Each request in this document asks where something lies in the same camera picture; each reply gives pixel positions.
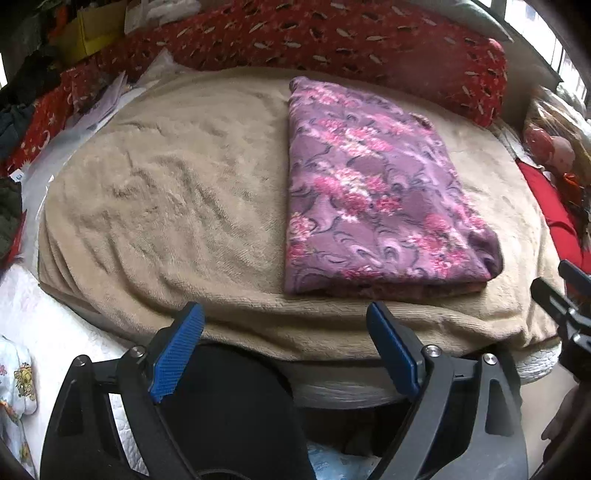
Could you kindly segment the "person's right hand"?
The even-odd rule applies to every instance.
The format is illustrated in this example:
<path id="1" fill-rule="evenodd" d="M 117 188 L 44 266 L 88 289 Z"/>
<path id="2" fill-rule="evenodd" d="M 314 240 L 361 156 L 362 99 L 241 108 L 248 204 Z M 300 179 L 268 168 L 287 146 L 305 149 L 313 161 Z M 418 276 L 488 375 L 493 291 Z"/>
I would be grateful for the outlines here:
<path id="1" fill-rule="evenodd" d="M 548 441 L 543 454 L 544 463 L 554 455 L 578 417 L 580 397 L 580 385 L 577 385 L 565 395 L 556 414 L 542 432 L 541 439 Z"/>

